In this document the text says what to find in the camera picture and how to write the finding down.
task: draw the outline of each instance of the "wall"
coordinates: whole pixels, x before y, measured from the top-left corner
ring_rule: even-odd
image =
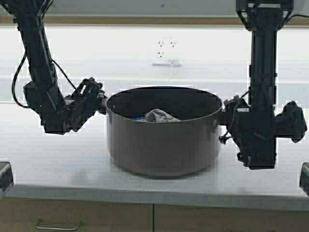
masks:
[[[244,29],[48,26],[46,34],[53,58],[76,85],[93,76],[104,82],[108,94],[135,85],[169,84],[208,89],[224,99],[248,86],[251,34]],[[12,101],[11,81],[24,49],[15,27],[1,27],[0,37],[0,101]],[[279,106],[290,100],[306,106],[309,30],[286,29],[278,38]],[[165,42],[162,48],[159,41]],[[162,60],[157,53],[163,50],[163,60],[178,58],[182,65],[153,66]],[[30,80],[27,66],[16,86],[20,97]],[[71,93],[59,71],[58,77],[63,92]]]
[[[295,13],[309,13],[305,0],[295,1]],[[208,16],[235,17],[235,0],[55,0],[51,15],[79,16]],[[7,15],[3,10],[0,15]]]

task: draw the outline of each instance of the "wooden cabinet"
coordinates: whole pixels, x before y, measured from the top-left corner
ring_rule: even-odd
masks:
[[[0,201],[0,231],[39,232],[42,225],[74,228],[78,232],[149,232],[151,206],[82,201],[4,198]]]
[[[307,231],[309,212],[4,198],[0,232],[291,232]]]
[[[156,205],[155,232],[307,231],[309,212]]]

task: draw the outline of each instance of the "blue object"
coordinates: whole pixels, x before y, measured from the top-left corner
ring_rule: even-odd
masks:
[[[144,121],[146,117],[134,117],[134,118],[131,118],[132,120],[135,120],[135,121]]]

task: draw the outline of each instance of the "pot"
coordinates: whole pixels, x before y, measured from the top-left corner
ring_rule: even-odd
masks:
[[[181,120],[145,122],[133,118],[161,109]],[[108,150],[115,164],[138,174],[177,177],[213,164],[220,152],[221,100],[186,87],[142,87],[106,102]]]

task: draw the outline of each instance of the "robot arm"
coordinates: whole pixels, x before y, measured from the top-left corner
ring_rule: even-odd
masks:
[[[46,133],[78,131],[96,111],[105,113],[102,83],[84,79],[72,95],[63,97],[50,55],[42,15],[51,0],[0,0],[14,16],[29,61],[32,81],[24,86],[29,108],[40,115]]]
[[[276,104],[277,32],[289,20],[294,0],[237,0],[237,13],[252,32],[252,58],[249,66],[249,104],[236,96],[225,101],[225,123],[232,135],[221,136],[222,143],[233,138],[237,157],[250,169],[272,169],[276,163],[276,138],[300,141],[307,131],[303,111],[292,101],[274,115]]]

